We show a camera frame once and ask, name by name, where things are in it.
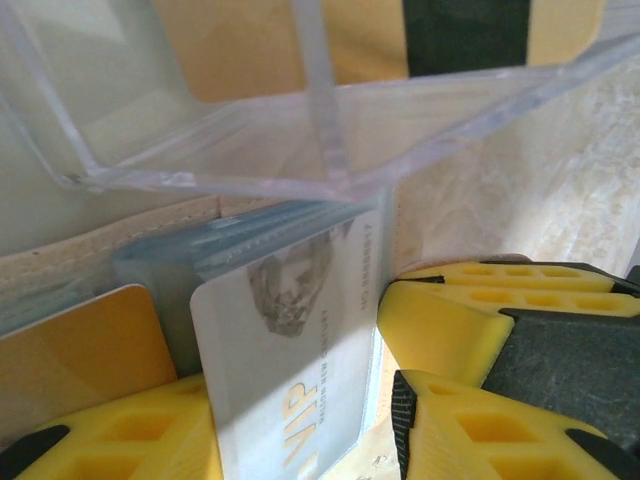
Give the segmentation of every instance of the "card holder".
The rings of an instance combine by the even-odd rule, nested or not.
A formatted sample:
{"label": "card holder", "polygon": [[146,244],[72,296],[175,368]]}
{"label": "card holder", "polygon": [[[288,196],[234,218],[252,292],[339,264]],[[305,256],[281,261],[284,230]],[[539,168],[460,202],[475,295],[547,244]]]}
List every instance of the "card holder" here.
{"label": "card holder", "polygon": [[[73,309],[82,302],[96,302],[121,286],[139,284],[149,290],[154,300],[177,375],[197,374],[201,366],[195,335],[184,327],[191,322],[189,300],[197,287],[282,249],[297,251],[293,254],[293,263],[296,263],[296,255],[301,250],[296,250],[295,245],[332,238],[330,232],[334,231],[341,232],[339,241],[342,242],[343,236],[351,235],[347,227],[362,215],[376,219],[377,227],[371,235],[375,235],[380,244],[375,273],[370,274],[375,276],[378,291],[371,294],[371,298],[377,298],[388,279],[390,255],[382,252],[392,243],[393,229],[388,228],[393,221],[390,192],[361,204],[288,202],[227,218],[220,218],[219,205],[214,202],[211,208],[211,203],[210,199],[201,199],[127,219],[84,238],[71,239],[32,254],[37,261],[24,254],[19,258],[0,259],[0,264],[7,265],[7,275],[0,278],[0,328],[4,329],[0,331],[0,342],[2,334],[10,337],[16,330],[29,330],[41,318]],[[349,260],[349,255],[346,255],[347,246],[340,248],[342,261],[338,264],[344,268],[342,263]],[[359,275],[354,271],[351,278],[356,280]],[[349,437],[348,445],[334,445],[329,455],[323,455],[318,473],[339,460],[377,418],[382,343],[375,334],[376,302],[371,308],[369,334],[365,335],[369,338],[366,347],[369,353],[359,360],[364,361],[362,371],[367,378],[361,386],[363,405],[367,408],[363,407],[363,417],[355,420],[357,428],[353,431],[357,435]],[[5,436],[4,445],[12,440],[15,437]]]}

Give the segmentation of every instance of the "clear acrylic box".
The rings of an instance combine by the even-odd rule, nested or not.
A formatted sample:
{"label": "clear acrylic box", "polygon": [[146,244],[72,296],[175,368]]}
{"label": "clear acrylic box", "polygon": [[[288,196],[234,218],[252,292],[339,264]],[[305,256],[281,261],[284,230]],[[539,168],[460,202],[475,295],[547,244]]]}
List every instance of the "clear acrylic box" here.
{"label": "clear acrylic box", "polygon": [[[598,39],[570,64],[337,86],[320,2],[261,0],[252,12],[265,25],[290,8],[296,34],[279,51],[303,69],[264,75],[294,91],[204,102],[163,28],[175,18],[159,13],[163,2],[0,0],[0,111],[61,184],[361,198],[640,52],[639,2],[611,0]],[[229,30],[216,20],[188,25],[189,36]],[[220,51],[202,61],[236,78],[222,83],[233,90],[247,79]]]}

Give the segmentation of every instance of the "yellow card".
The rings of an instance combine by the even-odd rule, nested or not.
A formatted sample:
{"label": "yellow card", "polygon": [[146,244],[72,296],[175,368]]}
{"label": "yellow card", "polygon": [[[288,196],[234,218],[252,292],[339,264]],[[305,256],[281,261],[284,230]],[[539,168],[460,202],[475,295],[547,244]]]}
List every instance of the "yellow card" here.
{"label": "yellow card", "polygon": [[0,446],[61,415],[176,379],[139,285],[0,338],[0,359]]}

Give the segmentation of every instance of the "stack of cards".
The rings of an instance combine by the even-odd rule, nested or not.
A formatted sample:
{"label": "stack of cards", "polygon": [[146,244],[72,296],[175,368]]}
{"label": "stack of cards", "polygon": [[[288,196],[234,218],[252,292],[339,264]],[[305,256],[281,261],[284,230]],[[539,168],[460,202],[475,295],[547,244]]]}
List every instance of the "stack of cards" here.
{"label": "stack of cards", "polygon": [[216,475],[319,477],[375,418],[388,202],[290,202],[146,238],[102,265],[110,288],[74,281],[5,306],[4,446],[204,372]]}

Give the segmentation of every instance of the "white card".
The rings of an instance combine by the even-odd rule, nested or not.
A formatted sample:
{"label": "white card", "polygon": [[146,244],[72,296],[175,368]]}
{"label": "white card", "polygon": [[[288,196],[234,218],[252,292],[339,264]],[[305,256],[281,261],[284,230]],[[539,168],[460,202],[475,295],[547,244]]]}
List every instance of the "white card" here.
{"label": "white card", "polygon": [[381,228],[364,213],[194,293],[226,479],[318,478],[357,442],[377,399]]}

